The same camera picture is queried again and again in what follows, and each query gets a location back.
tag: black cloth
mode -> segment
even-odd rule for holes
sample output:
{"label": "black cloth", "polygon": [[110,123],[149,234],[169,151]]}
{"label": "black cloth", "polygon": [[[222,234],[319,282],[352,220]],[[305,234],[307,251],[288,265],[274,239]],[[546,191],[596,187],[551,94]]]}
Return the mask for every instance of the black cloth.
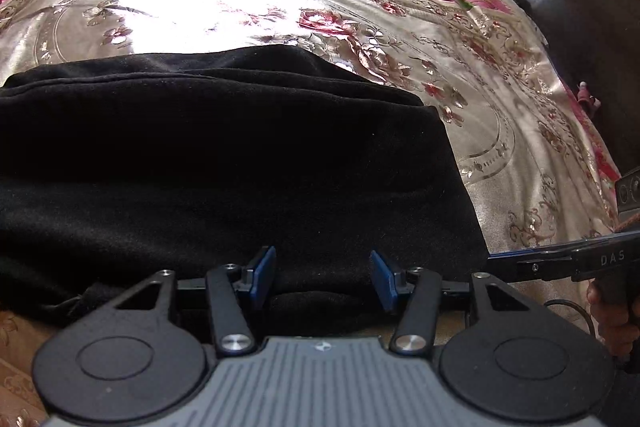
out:
{"label": "black cloth", "polygon": [[487,256],[436,110],[292,46],[41,66],[0,89],[0,129],[19,311],[274,245],[301,314],[326,295],[364,312],[372,249],[448,279]]}

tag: dark wooden furniture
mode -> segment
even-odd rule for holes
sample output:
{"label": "dark wooden furniture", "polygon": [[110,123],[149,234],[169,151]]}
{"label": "dark wooden furniture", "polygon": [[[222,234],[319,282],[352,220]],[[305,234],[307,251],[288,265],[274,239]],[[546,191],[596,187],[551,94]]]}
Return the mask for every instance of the dark wooden furniture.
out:
{"label": "dark wooden furniture", "polygon": [[561,78],[602,101],[593,119],[620,171],[640,165],[640,0],[528,0]]}

